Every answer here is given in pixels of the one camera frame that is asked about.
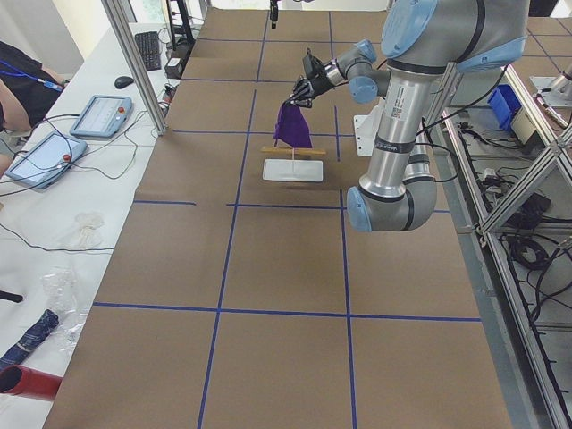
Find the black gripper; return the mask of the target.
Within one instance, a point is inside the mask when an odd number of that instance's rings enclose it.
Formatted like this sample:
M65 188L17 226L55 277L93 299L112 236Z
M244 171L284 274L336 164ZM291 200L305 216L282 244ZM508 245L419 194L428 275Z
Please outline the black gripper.
M279 19L279 1L270 0L269 1L269 21L271 22L271 27L276 28Z
M332 88L333 84L326 75L318 74L313 77L299 77L292 89L292 96L288 97L282 104L311 108L313 99Z

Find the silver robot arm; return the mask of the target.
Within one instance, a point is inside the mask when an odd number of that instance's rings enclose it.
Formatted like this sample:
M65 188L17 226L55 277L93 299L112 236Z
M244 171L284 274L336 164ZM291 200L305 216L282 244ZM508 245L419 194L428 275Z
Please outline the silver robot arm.
M348 83L358 103L380 101L367 172L348 190L347 210L357 231L412 231L432 215L435 178L416 141L433 82L452 63L460 73L515 62L525 49L527 1L396 1L381 49L387 71L373 67L368 40L321 63L305 59L288 103L309 107L326 91Z

